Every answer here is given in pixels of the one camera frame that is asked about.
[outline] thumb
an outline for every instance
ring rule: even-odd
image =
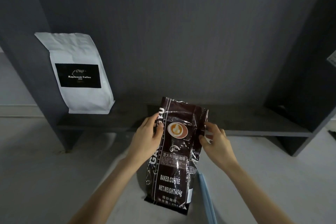
[[[163,123],[160,123],[157,127],[156,127],[156,133],[154,135],[154,139],[155,140],[160,140],[162,138],[162,134],[163,134]]]
[[[211,145],[208,143],[207,139],[202,135],[199,135],[199,142],[201,143],[204,149],[208,148]]]

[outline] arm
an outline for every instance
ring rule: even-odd
[[[68,224],[104,224],[118,198],[139,167],[152,156],[160,144],[163,124],[155,135],[153,126],[158,114],[146,118],[133,136],[127,156],[92,194],[89,200],[72,217]]]
[[[223,129],[216,124],[205,123],[213,133],[212,143],[209,144],[204,136],[199,140],[209,158],[223,170],[233,184],[245,204],[250,209],[258,224],[293,224],[287,215],[257,186],[252,178],[240,167],[233,153],[230,141]]]

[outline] person's left hand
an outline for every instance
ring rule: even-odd
[[[156,133],[153,132],[155,120],[158,113],[151,117],[147,117],[141,126],[137,129],[129,146],[126,156],[131,162],[138,164],[139,167],[148,160],[160,145],[163,134],[163,124],[160,123],[156,128]]]

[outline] forearm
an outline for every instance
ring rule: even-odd
[[[225,172],[258,224],[293,224],[238,164],[228,168]]]
[[[119,196],[138,166],[129,159],[122,159],[112,173],[91,195],[90,199],[72,217],[69,224],[103,224],[107,221]]]

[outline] shelf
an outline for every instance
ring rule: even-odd
[[[200,105],[209,109],[209,122],[223,128],[228,136],[295,136],[312,133],[266,107]],[[145,117],[159,105],[116,101],[109,114],[66,114],[57,127],[61,130],[101,132],[136,131]]]

